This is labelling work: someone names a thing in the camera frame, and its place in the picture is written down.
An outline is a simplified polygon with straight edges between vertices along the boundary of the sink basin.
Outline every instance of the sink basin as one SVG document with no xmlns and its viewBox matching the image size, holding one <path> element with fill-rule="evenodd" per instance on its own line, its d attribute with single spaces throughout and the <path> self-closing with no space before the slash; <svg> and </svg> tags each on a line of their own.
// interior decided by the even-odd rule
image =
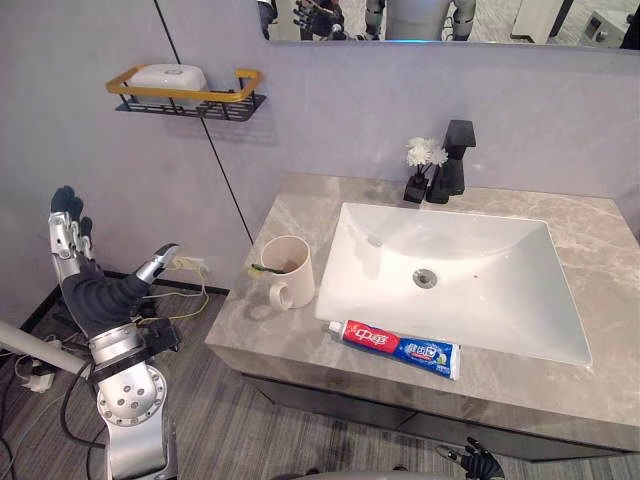
<svg viewBox="0 0 640 480">
<path fill-rule="evenodd" d="M 590 365 L 545 222 L 345 203 L 316 317 Z"/>
</svg>

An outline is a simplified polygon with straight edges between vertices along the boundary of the white mug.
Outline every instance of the white mug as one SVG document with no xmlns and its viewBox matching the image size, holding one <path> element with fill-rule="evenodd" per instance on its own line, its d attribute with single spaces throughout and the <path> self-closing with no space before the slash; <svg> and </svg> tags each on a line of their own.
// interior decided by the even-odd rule
<svg viewBox="0 0 640 480">
<path fill-rule="evenodd" d="M 269 288 L 269 303 L 276 310 L 304 307 L 315 295 L 311 269 L 311 249 L 300 237 L 276 237 L 264 246 L 260 256 L 263 266 L 282 270 L 269 273 L 273 282 Z"/>
</svg>

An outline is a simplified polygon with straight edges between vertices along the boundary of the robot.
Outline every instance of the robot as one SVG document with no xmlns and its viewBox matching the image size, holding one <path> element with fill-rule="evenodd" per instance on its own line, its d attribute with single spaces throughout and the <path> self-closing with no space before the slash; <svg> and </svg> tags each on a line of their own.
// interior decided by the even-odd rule
<svg viewBox="0 0 640 480">
<path fill-rule="evenodd" d="M 293 13 L 298 17 L 294 23 L 302 32 L 326 40 L 379 40 L 386 7 L 386 40 L 440 41 L 451 3 L 456 6 L 451 20 L 453 40 L 466 41 L 473 28 L 476 0 L 389 0 L 388 6 L 387 0 L 366 0 L 366 32 L 355 37 L 344 31 L 344 16 L 337 0 L 298 0 Z"/>
<path fill-rule="evenodd" d="M 109 433 L 105 448 L 106 478 L 177 479 L 175 426 L 165 408 L 168 385 L 149 360 L 167 349 L 177 351 L 180 337 L 167 319 L 140 328 L 132 322 L 131 314 L 149 286 L 171 264 L 178 245 L 164 245 L 123 280 L 107 279 L 93 258 L 92 221 L 88 217 L 80 218 L 82 209 L 83 202 L 71 187 L 59 188 L 51 200 L 49 236 L 64 301 L 89 340 L 93 362 L 84 363 L 75 373 L 76 381 L 86 376 L 89 383 L 99 388 L 96 407 Z M 32 351 L 46 353 L 38 350 L 38 346 Z M 46 361 L 46 355 L 40 356 Z M 90 443 L 77 437 L 76 440 Z M 466 455 L 443 446 L 438 447 L 438 453 L 465 469 L 467 478 L 504 480 L 502 468 L 493 455 L 477 440 L 468 438 L 468 441 Z M 405 472 L 322 474 L 316 470 L 308 472 L 306 477 L 310 480 L 442 480 L 431 475 L 409 474 L 405 468 L 395 470 Z M 281 475 L 277 479 L 299 477 Z"/>
</svg>

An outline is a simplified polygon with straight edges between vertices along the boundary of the faucet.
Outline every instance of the faucet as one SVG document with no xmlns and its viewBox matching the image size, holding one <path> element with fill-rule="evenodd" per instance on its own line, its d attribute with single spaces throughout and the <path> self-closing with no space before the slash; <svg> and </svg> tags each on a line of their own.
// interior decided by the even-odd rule
<svg viewBox="0 0 640 480">
<path fill-rule="evenodd" d="M 450 195 L 464 193 L 464 168 L 462 157 L 467 147 L 476 146 L 473 123 L 469 120 L 451 120 L 442 148 L 448 160 L 442 167 L 436 166 L 425 200 L 430 203 L 447 203 Z"/>
</svg>

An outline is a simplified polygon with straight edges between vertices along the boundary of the mug handle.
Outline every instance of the mug handle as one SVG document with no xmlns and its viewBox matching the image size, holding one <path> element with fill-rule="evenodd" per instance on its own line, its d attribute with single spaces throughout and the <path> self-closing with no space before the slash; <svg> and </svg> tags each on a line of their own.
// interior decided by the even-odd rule
<svg viewBox="0 0 640 480">
<path fill-rule="evenodd" d="M 293 300 L 286 295 L 286 288 L 287 284 L 284 282 L 274 283 L 271 285 L 271 288 L 269 288 L 269 303 L 276 310 L 283 312 L 289 310 L 291 305 L 293 305 Z"/>
</svg>

